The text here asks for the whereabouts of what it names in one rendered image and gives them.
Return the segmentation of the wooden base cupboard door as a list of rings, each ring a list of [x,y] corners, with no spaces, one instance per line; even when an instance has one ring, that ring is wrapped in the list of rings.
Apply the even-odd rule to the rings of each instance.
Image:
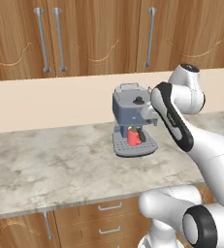
[[[0,248],[61,248],[52,211],[48,221],[53,240],[48,239],[43,212],[0,219]]]

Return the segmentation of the red coffee mug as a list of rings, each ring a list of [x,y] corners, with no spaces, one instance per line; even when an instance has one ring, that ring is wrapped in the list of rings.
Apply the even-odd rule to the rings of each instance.
[[[127,142],[131,146],[137,146],[141,144],[139,133],[136,129],[129,127],[127,130]]]

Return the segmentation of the wooden drawer front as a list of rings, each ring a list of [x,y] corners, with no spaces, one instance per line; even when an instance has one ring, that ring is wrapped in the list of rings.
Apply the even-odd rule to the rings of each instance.
[[[115,201],[103,201],[82,206],[68,207],[54,211],[56,224],[58,227],[66,227],[78,223],[91,222],[105,217],[113,217],[120,214],[137,213],[139,211],[138,197],[121,199]],[[99,211],[98,205],[102,207],[118,205],[122,202],[119,209],[110,211]]]
[[[98,230],[112,230],[121,226],[119,232],[99,234]],[[59,227],[62,248],[136,248],[147,233],[150,222],[144,218],[114,218],[90,223]]]

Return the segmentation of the grey coffee machine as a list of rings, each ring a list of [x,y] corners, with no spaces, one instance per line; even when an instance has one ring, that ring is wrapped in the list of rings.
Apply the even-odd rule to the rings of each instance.
[[[120,157],[140,157],[152,154],[158,148],[155,140],[144,129],[145,125],[156,122],[147,122],[141,117],[141,110],[150,102],[150,92],[137,83],[122,83],[112,93],[112,112],[114,128],[112,133],[113,150]],[[131,146],[127,142],[129,127],[139,133],[141,144]]]

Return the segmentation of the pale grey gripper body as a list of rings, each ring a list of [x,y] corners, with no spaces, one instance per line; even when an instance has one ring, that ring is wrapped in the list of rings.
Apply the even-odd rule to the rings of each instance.
[[[156,122],[158,119],[158,114],[153,108],[151,102],[144,105],[141,110],[141,117],[147,122]]]

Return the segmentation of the wooden wall cupboard door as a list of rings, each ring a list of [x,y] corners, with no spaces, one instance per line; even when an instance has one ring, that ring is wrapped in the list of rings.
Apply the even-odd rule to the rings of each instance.
[[[150,66],[144,67],[156,8]],[[166,72],[181,63],[200,69],[224,68],[224,0],[142,0],[137,70]]]
[[[136,71],[141,0],[47,0],[56,74],[60,77]],[[66,72],[60,72],[53,8],[60,8]]]
[[[42,23],[50,73],[45,73],[37,15]],[[47,0],[0,0],[0,80],[54,78],[56,76]]]

